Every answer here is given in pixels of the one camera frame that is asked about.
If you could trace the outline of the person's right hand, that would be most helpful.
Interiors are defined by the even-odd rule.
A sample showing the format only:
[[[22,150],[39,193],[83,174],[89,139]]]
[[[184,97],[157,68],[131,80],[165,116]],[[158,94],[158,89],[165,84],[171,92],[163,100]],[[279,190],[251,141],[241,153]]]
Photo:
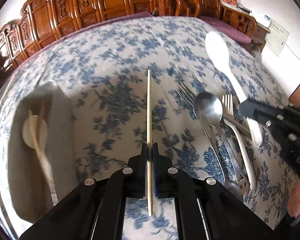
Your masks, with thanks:
[[[288,201],[288,213],[290,217],[297,218],[300,215],[300,180],[297,180]]]

